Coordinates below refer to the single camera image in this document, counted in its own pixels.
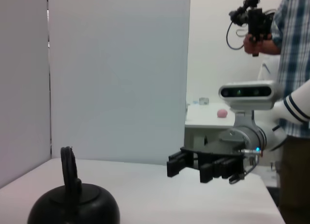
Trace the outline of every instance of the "black stripe on robot arm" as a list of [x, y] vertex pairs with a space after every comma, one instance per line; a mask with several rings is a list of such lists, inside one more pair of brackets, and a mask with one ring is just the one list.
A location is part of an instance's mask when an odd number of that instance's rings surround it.
[[293, 101], [293, 98], [292, 98], [291, 95], [289, 95], [289, 100], [290, 100], [291, 104], [293, 105], [293, 107], [296, 109], [296, 111], [299, 112], [300, 115], [302, 115], [303, 117], [305, 117], [309, 121], [310, 120], [310, 116], [306, 115], [303, 111], [301, 111], [301, 109]]
[[285, 105], [286, 109], [290, 112], [290, 114], [291, 114], [296, 120], [298, 120], [298, 121], [301, 122], [301, 123], [307, 123], [307, 121], [304, 121], [303, 119], [301, 119], [301, 118], [291, 109], [290, 105], [289, 105], [288, 102], [287, 102], [287, 98], [285, 98], [285, 99], [283, 100], [283, 102], [284, 102], [284, 105]]

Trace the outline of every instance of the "person's hand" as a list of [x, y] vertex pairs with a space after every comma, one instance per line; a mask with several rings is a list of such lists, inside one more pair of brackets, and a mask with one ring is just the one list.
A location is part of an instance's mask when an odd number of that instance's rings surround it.
[[246, 35], [246, 37], [244, 38], [244, 51], [248, 54], [259, 54], [262, 51], [263, 41], [256, 42], [255, 37], [253, 38], [253, 41], [250, 41], [251, 38], [251, 34]]

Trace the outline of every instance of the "white wall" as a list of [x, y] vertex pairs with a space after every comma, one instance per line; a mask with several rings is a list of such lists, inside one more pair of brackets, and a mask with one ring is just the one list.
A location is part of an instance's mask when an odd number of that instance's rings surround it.
[[0, 0], [0, 187], [50, 158], [47, 0]]
[[[261, 0], [263, 10], [277, 8], [281, 0]], [[187, 69], [188, 102], [209, 97], [220, 101], [218, 89], [231, 81], [256, 80], [263, 57], [253, 58], [243, 49], [234, 51], [226, 45], [230, 24], [229, 12], [236, 10], [243, 0], [191, 0], [189, 51]], [[242, 38], [230, 31], [232, 46], [242, 45]]]
[[190, 0], [49, 0], [53, 156], [164, 163], [184, 140]]

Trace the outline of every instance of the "black kettle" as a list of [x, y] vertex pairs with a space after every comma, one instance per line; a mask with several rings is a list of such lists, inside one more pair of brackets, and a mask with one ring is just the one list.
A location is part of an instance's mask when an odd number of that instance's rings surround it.
[[71, 147], [61, 149], [64, 186], [42, 195], [31, 209], [28, 224], [119, 224], [114, 197], [105, 189], [78, 178]]

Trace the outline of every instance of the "table surface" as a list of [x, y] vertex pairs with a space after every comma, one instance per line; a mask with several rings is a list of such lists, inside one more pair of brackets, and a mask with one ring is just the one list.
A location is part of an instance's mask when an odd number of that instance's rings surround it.
[[[111, 192], [121, 224], [284, 224], [257, 175], [229, 185], [201, 184], [199, 172], [187, 168], [168, 178], [160, 165], [77, 160], [77, 170], [82, 182]], [[34, 202], [61, 185], [61, 161], [53, 159], [0, 189], [0, 223], [25, 224]]]
[[[217, 111], [226, 109], [226, 118], [218, 118]], [[210, 103], [208, 105], [189, 105], [186, 115], [186, 128], [230, 128], [234, 124], [234, 113], [225, 103]]]

